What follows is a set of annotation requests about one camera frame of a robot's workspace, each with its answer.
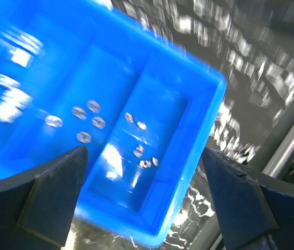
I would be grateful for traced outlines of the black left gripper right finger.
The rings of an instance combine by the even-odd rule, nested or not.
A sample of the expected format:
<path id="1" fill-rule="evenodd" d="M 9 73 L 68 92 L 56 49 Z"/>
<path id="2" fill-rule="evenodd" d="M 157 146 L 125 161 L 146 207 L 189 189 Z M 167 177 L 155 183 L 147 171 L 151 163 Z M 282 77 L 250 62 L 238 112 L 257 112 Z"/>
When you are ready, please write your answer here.
<path id="1" fill-rule="evenodd" d="M 226 249 L 294 249 L 294 184 L 213 149 L 201 157 Z"/>

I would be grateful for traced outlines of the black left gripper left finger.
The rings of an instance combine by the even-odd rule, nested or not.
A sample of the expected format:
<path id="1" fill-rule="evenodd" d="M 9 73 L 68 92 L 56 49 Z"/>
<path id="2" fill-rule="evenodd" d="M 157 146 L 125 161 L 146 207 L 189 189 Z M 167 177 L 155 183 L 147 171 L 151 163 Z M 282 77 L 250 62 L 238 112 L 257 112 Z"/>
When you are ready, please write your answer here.
<path id="1" fill-rule="evenodd" d="M 79 146 L 0 180 L 0 249 L 65 246 L 87 161 Z"/>

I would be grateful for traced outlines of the small hex nut six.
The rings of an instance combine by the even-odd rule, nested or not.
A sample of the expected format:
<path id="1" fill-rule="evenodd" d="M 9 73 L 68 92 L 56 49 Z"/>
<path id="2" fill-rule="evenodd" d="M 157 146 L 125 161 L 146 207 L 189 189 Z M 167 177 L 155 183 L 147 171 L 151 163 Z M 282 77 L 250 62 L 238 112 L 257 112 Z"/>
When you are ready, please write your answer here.
<path id="1" fill-rule="evenodd" d="M 91 142 L 92 136 L 85 131 L 80 131 L 76 134 L 76 139 L 81 143 L 87 144 Z"/>

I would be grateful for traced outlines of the small hex nut one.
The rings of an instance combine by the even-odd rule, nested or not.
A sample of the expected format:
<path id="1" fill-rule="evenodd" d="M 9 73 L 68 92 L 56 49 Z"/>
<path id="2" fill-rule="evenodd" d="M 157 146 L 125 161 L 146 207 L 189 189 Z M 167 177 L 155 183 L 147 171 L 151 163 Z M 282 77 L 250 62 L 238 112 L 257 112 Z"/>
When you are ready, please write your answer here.
<path id="1" fill-rule="evenodd" d="M 45 123 L 48 126 L 54 127 L 54 128 L 61 128 L 63 125 L 63 121 L 61 118 L 53 116 L 53 115 L 48 115 L 45 117 Z"/>

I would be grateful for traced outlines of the silver T-nut four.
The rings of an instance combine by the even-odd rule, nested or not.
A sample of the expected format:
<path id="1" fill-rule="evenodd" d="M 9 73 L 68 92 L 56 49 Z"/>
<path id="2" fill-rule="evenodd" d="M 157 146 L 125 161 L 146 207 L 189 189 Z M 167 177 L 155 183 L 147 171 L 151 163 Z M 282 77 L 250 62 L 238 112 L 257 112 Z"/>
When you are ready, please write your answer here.
<path id="1" fill-rule="evenodd" d="M 31 98 L 17 99 L 3 96 L 0 101 L 0 122 L 13 123 L 17 117 L 20 117 Z"/>

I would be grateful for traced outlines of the small hex nut two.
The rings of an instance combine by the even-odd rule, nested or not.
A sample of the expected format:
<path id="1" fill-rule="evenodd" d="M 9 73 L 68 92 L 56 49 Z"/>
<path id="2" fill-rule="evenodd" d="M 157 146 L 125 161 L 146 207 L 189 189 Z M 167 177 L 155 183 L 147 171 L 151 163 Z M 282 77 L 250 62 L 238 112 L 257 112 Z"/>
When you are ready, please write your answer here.
<path id="1" fill-rule="evenodd" d="M 73 106 L 72 107 L 72 114 L 81 120 L 86 119 L 86 111 L 84 110 L 84 108 L 82 108 L 80 106 Z"/>

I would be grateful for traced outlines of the small flanged nut ten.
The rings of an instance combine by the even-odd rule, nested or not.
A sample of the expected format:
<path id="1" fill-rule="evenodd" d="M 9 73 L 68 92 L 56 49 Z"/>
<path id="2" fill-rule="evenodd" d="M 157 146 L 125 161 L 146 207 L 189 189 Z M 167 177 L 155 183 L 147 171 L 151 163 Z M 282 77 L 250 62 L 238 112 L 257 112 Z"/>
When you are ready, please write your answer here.
<path id="1" fill-rule="evenodd" d="M 152 158 L 152 163 L 153 163 L 156 167 L 159 166 L 159 161 L 158 161 L 158 159 L 155 158 L 155 157 Z"/>

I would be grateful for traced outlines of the small hex nut five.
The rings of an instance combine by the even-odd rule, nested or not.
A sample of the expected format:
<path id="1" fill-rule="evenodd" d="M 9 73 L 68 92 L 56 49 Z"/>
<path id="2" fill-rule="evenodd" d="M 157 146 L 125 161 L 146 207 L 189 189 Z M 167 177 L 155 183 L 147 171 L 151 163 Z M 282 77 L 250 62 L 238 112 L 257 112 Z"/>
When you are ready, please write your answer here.
<path id="1" fill-rule="evenodd" d="M 93 117 L 92 124 L 98 129 L 103 129 L 106 126 L 105 120 L 100 116 Z"/>

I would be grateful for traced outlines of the small flanged nut nine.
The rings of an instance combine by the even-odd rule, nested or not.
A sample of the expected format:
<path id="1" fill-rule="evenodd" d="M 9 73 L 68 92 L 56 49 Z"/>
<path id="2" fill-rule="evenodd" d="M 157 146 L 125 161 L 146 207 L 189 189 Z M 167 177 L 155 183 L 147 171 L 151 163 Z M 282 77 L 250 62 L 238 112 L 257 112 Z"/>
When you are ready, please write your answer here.
<path id="1" fill-rule="evenodd" d="M 152 162 L 151 162 L 150 160 L 141 160 L 141 161 L 139 162 L 139 166 L 140 166 L 141 168 L 150 168 L 151 165 L 152 165 Z"/>

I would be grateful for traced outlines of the small flanged nut eight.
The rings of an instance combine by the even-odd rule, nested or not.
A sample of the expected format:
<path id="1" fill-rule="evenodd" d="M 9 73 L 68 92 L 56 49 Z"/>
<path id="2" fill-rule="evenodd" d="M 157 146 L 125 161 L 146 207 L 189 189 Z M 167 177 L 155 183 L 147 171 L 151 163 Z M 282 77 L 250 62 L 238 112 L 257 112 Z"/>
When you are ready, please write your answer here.
<path id="1" fill-rule="evenodd" d="M 144 152 L 144 147 L 142 145 L 138 145 L 136 146 L 135 150 L 133 150 L 133 154 L 137 157 L 137 158 L 141 158 Z"/>

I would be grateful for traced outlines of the small hex nut four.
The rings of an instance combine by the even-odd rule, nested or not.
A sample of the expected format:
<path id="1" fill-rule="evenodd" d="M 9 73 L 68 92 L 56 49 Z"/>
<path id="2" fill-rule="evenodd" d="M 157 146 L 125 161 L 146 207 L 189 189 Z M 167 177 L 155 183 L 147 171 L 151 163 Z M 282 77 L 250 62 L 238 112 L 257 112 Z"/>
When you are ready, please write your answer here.
<path id="1" fill-rule="evenodd" d="M 99 113 L 101 110 L 101 106 L 95 100 L 89 100 L 87 102 L 87 108 L 92 111 L 93 113 Z"/>

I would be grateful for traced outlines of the silver T-nut five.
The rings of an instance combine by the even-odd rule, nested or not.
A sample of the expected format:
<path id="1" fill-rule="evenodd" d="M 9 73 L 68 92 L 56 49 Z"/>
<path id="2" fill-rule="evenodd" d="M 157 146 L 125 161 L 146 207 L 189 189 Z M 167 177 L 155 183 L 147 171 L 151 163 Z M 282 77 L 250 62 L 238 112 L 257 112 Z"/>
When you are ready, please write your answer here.
<path id="1" fill-rule="evenodd" d="M 4 74 L 0 74 L 0 85 L 7 89 L 18 89 L 20 83 Z"/>

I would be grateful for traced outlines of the small hex nut three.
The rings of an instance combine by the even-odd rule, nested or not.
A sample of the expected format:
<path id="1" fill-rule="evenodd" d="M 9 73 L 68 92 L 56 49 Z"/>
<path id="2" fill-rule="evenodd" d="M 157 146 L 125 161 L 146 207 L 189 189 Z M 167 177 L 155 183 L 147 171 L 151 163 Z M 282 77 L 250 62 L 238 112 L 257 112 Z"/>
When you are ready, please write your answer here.
<path id="1" fill-rule="evenodd" d="M 130 123 L 134 122 L 134 118 L 133 118 L 132 114 L 130 114 L 129 112 L 126 112 L 124 114 L 124 118 L 125 118 L 126 121 L 128 121 Z"/>

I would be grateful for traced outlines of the small flanged nut seven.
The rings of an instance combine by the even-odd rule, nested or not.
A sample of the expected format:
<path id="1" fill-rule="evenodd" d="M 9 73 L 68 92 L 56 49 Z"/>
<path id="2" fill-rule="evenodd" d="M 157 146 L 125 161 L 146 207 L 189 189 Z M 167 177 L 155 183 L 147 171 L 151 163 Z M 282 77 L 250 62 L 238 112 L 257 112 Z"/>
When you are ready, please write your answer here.
<path id="1" fill-rule="evenodd" d="M 144 122 L 138 121 L 136 124 L 140 129 L 147 130 L 147 126 Z"/>

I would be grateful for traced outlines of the silver T-nut one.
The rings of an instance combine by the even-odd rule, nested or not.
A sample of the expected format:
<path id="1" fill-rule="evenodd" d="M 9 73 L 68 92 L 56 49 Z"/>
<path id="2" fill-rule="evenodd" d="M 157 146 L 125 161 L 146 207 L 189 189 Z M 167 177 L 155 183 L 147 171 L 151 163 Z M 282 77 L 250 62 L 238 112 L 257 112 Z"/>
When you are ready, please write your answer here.
<path id="1" fill-rule="evenodd" d="M 25 68 L 28 68 L 33 60 L 33 55 L 20 48 L 10 49 L 9 54 L 12 62 Z"/>

